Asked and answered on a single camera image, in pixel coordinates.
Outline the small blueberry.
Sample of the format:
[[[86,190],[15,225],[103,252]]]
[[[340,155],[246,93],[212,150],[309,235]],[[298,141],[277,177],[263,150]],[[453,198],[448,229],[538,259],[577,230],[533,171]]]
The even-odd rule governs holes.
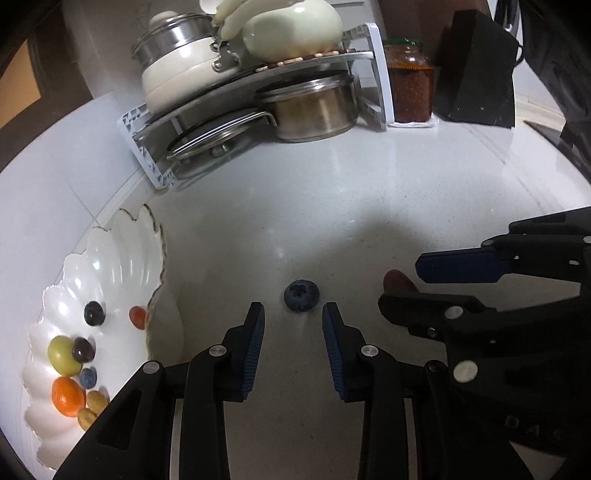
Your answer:
[[[80,386],[85,390],[92,390],[97,384],[97,371],[91,367],[84,367],[78,374]]]

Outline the cream ceramic kettle pot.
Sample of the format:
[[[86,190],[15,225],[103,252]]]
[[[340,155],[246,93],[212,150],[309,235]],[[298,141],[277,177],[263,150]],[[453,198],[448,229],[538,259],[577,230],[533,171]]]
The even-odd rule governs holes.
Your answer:
[[[339,48],[342,19],[327,1],[223,1],[212,24],[219,39],[242,40],[252,57],[264,63],[315,55]]]

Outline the stainless steel pot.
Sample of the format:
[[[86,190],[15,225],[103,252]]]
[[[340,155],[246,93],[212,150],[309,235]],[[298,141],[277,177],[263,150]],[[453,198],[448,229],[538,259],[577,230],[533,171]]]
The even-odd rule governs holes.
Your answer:
[[[356,125],[355,76],[348,71],[301,75],[256,92],[256,102],[276,117],[274,134],[283,142],[331,138]]]

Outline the glass jar of sauce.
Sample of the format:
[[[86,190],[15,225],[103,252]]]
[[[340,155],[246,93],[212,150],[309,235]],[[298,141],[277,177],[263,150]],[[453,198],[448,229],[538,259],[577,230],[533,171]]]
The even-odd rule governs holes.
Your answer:
[[[420,41],[387,39],[384,51],[398,123],[424,123],[433,111],[434,67]]]

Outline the cream pot with steamer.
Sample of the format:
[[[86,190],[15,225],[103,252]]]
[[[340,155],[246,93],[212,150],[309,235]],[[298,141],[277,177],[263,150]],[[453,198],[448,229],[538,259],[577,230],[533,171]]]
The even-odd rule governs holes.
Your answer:
[[[132,48],[142,69],[142,88],[150,113],[163,114],[194,95],[235,77],[238,55],[215,38],[211,16],[163,11]]]

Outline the white scalloped fruit bowl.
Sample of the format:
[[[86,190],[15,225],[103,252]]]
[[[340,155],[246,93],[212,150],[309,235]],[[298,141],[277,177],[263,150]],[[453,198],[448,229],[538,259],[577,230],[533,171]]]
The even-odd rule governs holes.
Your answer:
[[[101,326],[84,320],[90,301],[105,311]],[[30,397],[24,421],[40,441],[38,463],[55,472],[83,431],[51,401],[51,386],[59,376],[47,355],[54,337],[84,337],[93,344],[96,387],[108,397],[146,361],[172,365],[181,357],[183,324],[172,294],[164,231],[149,207],[141,206],[136,216],[120,209],[110,228],[92,229],[85,249],[65,258],[60,281],[45,289],[42,303],[41,319],[29,330],[31,354],[21,375]],[[135,305],[147,310],[144,330],[129,320]]]

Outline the dark brown window frame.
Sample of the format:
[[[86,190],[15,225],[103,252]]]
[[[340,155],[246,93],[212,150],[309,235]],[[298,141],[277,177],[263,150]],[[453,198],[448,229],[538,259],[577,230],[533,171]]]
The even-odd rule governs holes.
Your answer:
[[[1,167],[92,95],[60,1],[1,3]]]

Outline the dark purple grape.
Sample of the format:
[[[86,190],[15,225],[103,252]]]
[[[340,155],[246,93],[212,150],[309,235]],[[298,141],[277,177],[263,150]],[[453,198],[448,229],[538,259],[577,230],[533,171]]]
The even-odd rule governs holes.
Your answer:
[[[90,363],[95,358],[95,347],[83,337],[76,337],[72,343],[72,357],[79,363]]]

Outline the yellow-brown longan fruit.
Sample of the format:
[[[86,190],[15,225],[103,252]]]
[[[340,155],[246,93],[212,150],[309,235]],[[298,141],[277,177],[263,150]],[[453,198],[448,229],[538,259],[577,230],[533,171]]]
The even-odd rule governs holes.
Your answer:
[[[95,415],[100,415],[108,406],[109,399],[99,390],[91,390],[86,394],[86,406]]]
[[[84,431],[87,431],[96,419],[97,414],[89,408],[82,408],[77,413],[77,422]]]

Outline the glass pot lid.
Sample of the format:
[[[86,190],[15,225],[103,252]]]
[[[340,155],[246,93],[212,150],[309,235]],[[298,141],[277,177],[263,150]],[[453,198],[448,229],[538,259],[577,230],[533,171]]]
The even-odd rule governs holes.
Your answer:
[[[181,161],[221,145],[249,130],[256,122],[277,126],[276,117],[256,108],[235,110],[193,125],[177,135],[166,147],[165,159]]]

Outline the orange kumquat fruit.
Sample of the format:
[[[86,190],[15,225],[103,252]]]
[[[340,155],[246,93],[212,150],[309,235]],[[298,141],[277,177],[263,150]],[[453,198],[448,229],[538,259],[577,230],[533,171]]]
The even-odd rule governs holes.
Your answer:
[[[51,401],[60,414],[73,418],[86,406],[85,390],[71,378],[59,377],[52,383]]]

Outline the dark blueberry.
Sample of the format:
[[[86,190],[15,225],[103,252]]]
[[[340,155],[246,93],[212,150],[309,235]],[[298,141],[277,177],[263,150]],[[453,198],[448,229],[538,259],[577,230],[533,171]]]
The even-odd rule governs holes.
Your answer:
[[[101,326],[106,318],[102,305],[97,301],[90,301],[85,305],[83,316],[86,324],[92,327]]]
[[[283,292],[283,302],[287,309],[295,313],[310,311],[318,304],[320,290],[310,280],[294,280]]]

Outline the woven trivet mat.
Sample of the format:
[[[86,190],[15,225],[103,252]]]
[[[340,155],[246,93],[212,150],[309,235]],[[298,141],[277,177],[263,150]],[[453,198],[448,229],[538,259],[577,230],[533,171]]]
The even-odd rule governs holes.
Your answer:
[[[329,50],[329,51],[325,51],[325,52],[318,52],[315,54],[297,56],[297,57],[288,58],[288,59],[284,59],[284,60],[280,60],[277,62],[273,62],[273,63],[269,63],[269,64],[266,64],[263,66],[256,67],[256,69],[253,70],[253,72],[260,73],[260,72],[276,69],[278,67],[297,64],[297,63],[304,62],[304,61],[311,60],[311,59],[329,58],[329,57],[334,57],[334,56],[338,56],[338,55],[342,55],[342,54],[356,53],[356,51],[358,51],[358,50],[356,50],[355,48],[336,49],[336,50]]]

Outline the red cherry tomato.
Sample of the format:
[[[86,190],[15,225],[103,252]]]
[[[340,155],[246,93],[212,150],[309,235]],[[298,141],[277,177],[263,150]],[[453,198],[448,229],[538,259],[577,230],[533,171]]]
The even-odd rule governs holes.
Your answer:
[[[138,330],[146,328],[148,313],[142,306],[135,305],[129,309],[129,320],[131,324]]]
[[[418,292],[415,283],[402,271],[392,269],[384,275],[383,279],[384,293],[394,292]]]

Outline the green round fruit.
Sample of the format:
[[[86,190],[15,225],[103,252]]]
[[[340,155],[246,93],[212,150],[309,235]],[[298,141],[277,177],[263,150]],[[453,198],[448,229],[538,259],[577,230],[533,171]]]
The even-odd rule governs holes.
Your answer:
[[[67,336],[56,336],[48,345],[49,362],[61,376],[72,377],[82,369],[82,364],[74,358],[72,351],[73,340]]]

